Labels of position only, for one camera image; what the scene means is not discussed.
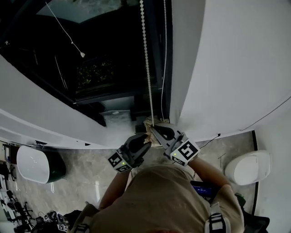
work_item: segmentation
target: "marble floor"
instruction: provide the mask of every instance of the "marble floor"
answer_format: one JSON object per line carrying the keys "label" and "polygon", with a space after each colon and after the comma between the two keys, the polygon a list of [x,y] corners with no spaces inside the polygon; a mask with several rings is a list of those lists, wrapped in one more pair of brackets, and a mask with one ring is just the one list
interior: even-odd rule
{"label": "marble floor", "polygon": [[[197,145],[201,147],[206,143],[198,142]],[[251,132],[247,132],[213,140],[202,148],[200,157],[223,172],[233,158],[251,152],[253,149]],[[65,178],[52,184],[39,184],[25,180],[16,169],[16,182],[9,181],[9,189],[21,202],[28,202],[34,211],[34,217],[43,216],[50,210],[58,211],[61,214],[70,213],[76,209],[82,210],[85,201],[98,207],[100,199],[116,174],[107,161],[115,149],[62,149],[59,152],[67,168]],[[157,163],[172,163],[163,156],[163,152],[163,148],[151,148],[144,156],[144,163],[138,169]],[[137,172],[137,169],[133,170],[132,175],[134,176]],[[250,213],[255,185],[233,185],[233,190],[245,197],[245,210]]]}

